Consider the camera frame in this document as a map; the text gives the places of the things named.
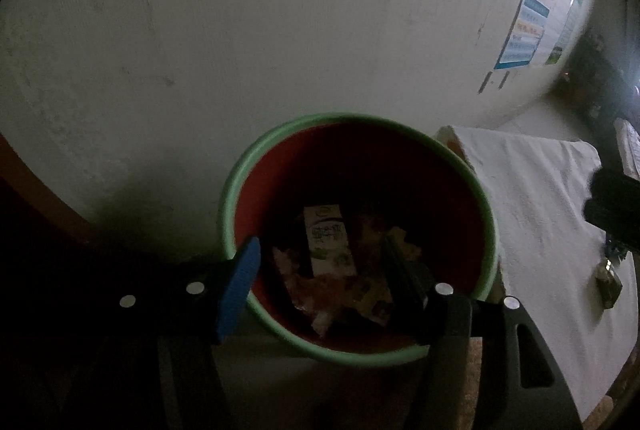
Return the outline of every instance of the green rim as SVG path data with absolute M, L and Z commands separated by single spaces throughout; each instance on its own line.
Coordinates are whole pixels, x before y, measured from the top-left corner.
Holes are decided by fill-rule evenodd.
M 426 134 L 422 134 L 417 130 L 396 123 L 395 121 L 383 120 L 382 118 L 366 116 L 363 114 L 335 113 L 303 116 L 302 118 L 289 121 L 268 131 L 242 154 L 238 162 L 233 167 L 231 174 L 229 174 L 229 177 L 226 179 L 225 186 L 222 190 L 220 208 L 218 210 L 218 236 L 220 238 L 220 250 L 222 251 L 224 258 L 231 259 L 236 254 L 236 236 L 234 233 L 236 204 L 245 179 L 260 158 L 272 147 L 276 146 L 287 137 L 302 130 L 327 124 L 352 122 L 382 126 L 420 142 L 439 154 L 464 179 L 480 206 L 481 217 L 484 222 L 484 258 L 482 260 L 480 279 L 478 280 L 478 284 L 476 285 L 476 289 L 472 295 L 474 298 L 480 300 L 486 299 L 489 291 L 491 291 L 498 266 L 496 253 L 497 230 L 495 227 L 494 214 L 489 206 L 489 201 L 487 200 L 484 190 L 482 190 L 482 186 L 478 182 L 475 174 L 473 174 L 466 163 L 463 162 L 456 154 Z M 282 341 L 296 347 L 303 354 L 318 360 L 351 366 L 391 366 L 418 360 L 419 358 L 426 356 L 429 351 L 429 348 L 424 346 L 410 346 L 403 349 L 393 350 L 391 352 L 373 354 L 356 354 L 352 352 L 326 349 L 325 347 L 308 342 L 286 330 L 271 317 L 264 307 L 262 307 L 252 292 L 249 293 L 249 296 L 247 297 L 247 305 L 255 317 L 257 317 L 258 320 L 260 320 L 260 322 L 269 331 L 271 331 L 271 333 Z

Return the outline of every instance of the white tablecloth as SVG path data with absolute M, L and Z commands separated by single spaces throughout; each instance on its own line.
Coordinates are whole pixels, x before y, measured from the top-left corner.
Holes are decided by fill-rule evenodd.
M 484 186 L 500 233 L 500 275 L 558 362 L 584 420 L 607 392 L 638 336 L 638 290 L 631 255 L 617 269 L 622 293 L 604 310 L 593 271 L 604 232 L 585 222 L 600 158 L 585 142 L 478 128 L 445 127 Z

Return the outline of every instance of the black tape mark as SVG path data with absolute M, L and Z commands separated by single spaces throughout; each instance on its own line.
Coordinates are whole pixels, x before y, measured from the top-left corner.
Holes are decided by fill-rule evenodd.
M 484 88 L 486 87 L 486 84 L 489 83 L 489 78 L 491 77 L 491 75 L 494 74 L 493 71 L 489 71 L 486 76 L 484 77 L 484 82 L 482 82 L 482 85 L 480 86 L 480 90 L 478 90 L 478 94 L 481 94 L 482 91 L 484 90 Z
M 504 85 L 504 83 L 507 81 L 507 78 L 509 77 L 509 73 L 511 71 L 507 71 L 504 73 L 504 76 L 502 77 L 502 81 L 500 82 L 500 87 L 498 87 L 498 90 L 500 90 L 502 88 L 502 86 Z

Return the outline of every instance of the poster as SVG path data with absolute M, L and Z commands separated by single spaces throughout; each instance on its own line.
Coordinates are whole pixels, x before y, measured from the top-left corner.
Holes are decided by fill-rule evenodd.
M 556 63 L 581 5 L 582 0 L 522 0 L 494 69 Z

